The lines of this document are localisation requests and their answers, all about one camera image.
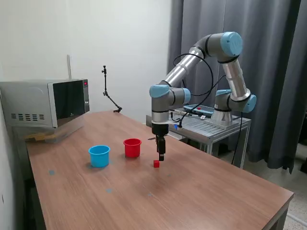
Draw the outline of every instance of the table leg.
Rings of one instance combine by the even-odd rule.
[[[220,142],[215,142],[213,143],[213,146],[212,146],[212,155],[215,156],[215,157],[218,157],[219,155],[219,147],[220,147]]]
[[[246,147],[248,143],[248,134],[249,134],[249,127],[241,130],[238,147],[236,149],[234,165],[241,169],[243,168],[244,165]]]
[[[271,227],[270,230],[283,230],[284,221],[286,220],[288,209],[280,216],[276,223]]]
[[[210,155],[212,155],[212,148],[213,148],[213,143],[210,143],[207,145],[207,150],[206,152]]]

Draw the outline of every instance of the gray curtain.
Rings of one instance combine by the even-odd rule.
[[[249,160],[264,159],[269,168],[293,169],[307,105],[307,1],[174,0],[169,69],[173,59],[200,38],[236,31],[243,38],[239,57],[247,87],[257,96],[248,140]],[[214,58],[214,82],[224,75]],[[208,67],[200,63],[185,79],[193,93],[210,88]],[[218,89],[229,89],[225,79]],[[215,91],[205,101],[213,106]],[[202,97],[192,97],[191,104]]]

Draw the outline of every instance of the power cord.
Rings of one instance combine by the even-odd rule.
[[[173,112],[171,112],[171,119],[174,122],[179,122],[180,121],[180,118],[177,118],[176,120],[173,118]]]
[[[235,148],[234,156],[232,157],[231,164],[234,164],[236,149],[238,148],[238,144],[239,144],[239,140],[240,140],[240,134],[241,134],[241,128],[242,128],[242,119],[243,119],[243,113],[241,112],[241,123],[240,123],[239,136],[238,136],[238,141],[236,142],[236,148]]]
[[[194,106],[192,109],[190,109],[190,112],[193,111],[195,108],[197,108],[198,106],[200,106],[200,104],[202,104],[210,95],[212,89],[214,88],[213,86],[213,72],[212,72],[212,69],[210,67],[210,65],[205,61],[205,59],[203,59],[202,57],[199,57],[198,55],[195,55],[195,54],[190,54],[190,53],[185,53],[185,54],[181,54],[179,56],[177,56],[174,61],[173,61],[173,64],[175,64],[175,60],[179,57],[182,57],[182,56],[185,56],[185,55],[192,55],[192,56],[195,56],[197,58],[199,58],[200,60],[202,60],[209,68],[210,70],[210,73],[211,73],[211,88],[209,89],[209,91],[207,92],[207,96],[199,103],[197,104],[196,106]],[[184,119],[184,117],[189,113],[189,111],[187,111],[181,118],[180,122],[179,122],[179,127],[182,128],[182,120]]]

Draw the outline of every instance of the microwave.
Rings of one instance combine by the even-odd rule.
[[[88,80],[0,82],[6,124],[57,128],[90,111]]]

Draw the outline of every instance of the wooden table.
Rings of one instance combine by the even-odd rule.
[[[28,143],[47,230],[282,229],[293,193],[166,137],[158,158],[151,129],[122,114],[84,115],[84,127],[59,144]],[[123,140],[142,140],[137,159]],[[111,148],[110,164],[91,168],[88,149]]]

